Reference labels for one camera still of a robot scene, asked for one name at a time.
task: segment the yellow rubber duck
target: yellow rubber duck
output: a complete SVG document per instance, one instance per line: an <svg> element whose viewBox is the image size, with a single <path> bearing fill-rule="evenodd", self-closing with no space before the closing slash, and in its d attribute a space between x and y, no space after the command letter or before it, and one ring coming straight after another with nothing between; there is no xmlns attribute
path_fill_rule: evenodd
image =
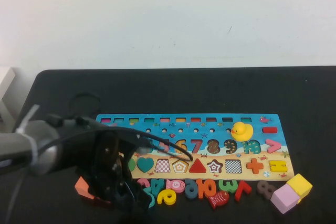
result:
<svg viewBox="0 0 336 224"><path fill-rule="evenodd" d="M247 123L235 123L231 130L231 135L238 142L249 141L253 135L253 127Z"/></svg>

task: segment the pink number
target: pink number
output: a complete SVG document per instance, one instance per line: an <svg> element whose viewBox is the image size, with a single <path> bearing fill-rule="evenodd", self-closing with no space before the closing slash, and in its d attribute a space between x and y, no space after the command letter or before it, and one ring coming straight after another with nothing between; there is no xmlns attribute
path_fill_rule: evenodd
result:
<svg viewBox="0 0 336 224"><path fill-rule="evenodd" d="M160 142L159 147L163 147L165 152L169 152L169 145L166 145L166 144Z"/></svg>
<svg viewBox="0 0 336 224"><path fill-rule="evenodd" d="M191 139L190 142L192 144L196 144L192 153L197 153L199 148L201 148L201 145L203 144L203 140L198 140L198 139Z"/></svg>

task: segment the checkered square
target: checkered square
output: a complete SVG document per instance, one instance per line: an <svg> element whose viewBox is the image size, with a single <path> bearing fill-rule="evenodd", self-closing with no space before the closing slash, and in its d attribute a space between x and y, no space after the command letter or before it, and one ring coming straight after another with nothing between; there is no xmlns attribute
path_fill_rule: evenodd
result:
<svg viewBox="0 0 336 224"><path fill-rule="evenodd" d="M158 159L155 167L156 173L170 173L170 166L168 159Z"/></svg>
<svg viewBox="0 0 336 224"><path fill-rule="evenodd" d="M226 173L242 173L242 164L240 160L229 160L225 161Z"/></svg>

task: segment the red triangle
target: red triangle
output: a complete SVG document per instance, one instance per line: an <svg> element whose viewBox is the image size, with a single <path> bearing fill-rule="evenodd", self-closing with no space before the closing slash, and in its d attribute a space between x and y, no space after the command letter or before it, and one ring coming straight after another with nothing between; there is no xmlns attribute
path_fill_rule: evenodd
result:
<svg viewBox="0 0 336 224"><path fill-rule="evenodd" d="M190 173L206 173L206 169L201 161L197 158L189 169Z"/></svg>

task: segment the square slot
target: square slot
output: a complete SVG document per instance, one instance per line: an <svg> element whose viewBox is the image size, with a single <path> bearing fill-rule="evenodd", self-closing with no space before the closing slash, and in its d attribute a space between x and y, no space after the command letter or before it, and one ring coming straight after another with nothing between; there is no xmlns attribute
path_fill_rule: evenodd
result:
<svg viewBox="0 0 336 224"><path fill-rule="evenodd" d="M251 118L240 118L240 121L242 123L250 123L250 122L252 122L252 119Z"/></svg>
<svg viewBox="0 0 336 224"><path fill-rule="evenodd" d="M122 123L124 121L124 118L115 118L113 120L114 123Z"/></svg>
<svg viewBox="0 0 336 224"><path fill-rule="evenodd" d="M201 118L191 118L190 120L192 123L200 123L201 122Z"/></svg>
<svg viewBox="0 0 336 224"><path fill-rule="evenodd" d="M170 123L170 118L160 118L161 123Z"/></svg>
<svg viewBox="0 0 336 224"><path fill-rule="evenodd" d="M229 160L225 161L225 171L226 173L242 173L242 163L240 160Z"/></svg>
<svg viewBox="0 0 336 224"><path fill-rule="evenodd" d="M130 123L138 123L139 122L139 118L130 118L129 122Z"/></svg>
<svg viewBox="0 0 336 224"><path fill-rule="evenodd" d="M206 118L207 122L217 122L217 118Z"/></svg>
<svg viewBox="0 0 336 224"><path fill-rule="evenodd" d="M111 122L111 119L110 118L102 118L100 120L101 123L110 123Z"/></svg>
<svg viewBox="0 0 336 224"><path fill-rule="evenodd" d="M233 122L232 118L222 118L223 122Z"/></svg>
<svg viewBox="0 0 336 224"><path fill-rule="evenodd" d="M145 118L145 123L154 123L154 118Z"/></svg>
<svg viewBox="0 0 336 224"><path fill-rule="evenodd" d="M185 123L186 121L186 118L176 118L177 123Z"/></svg>

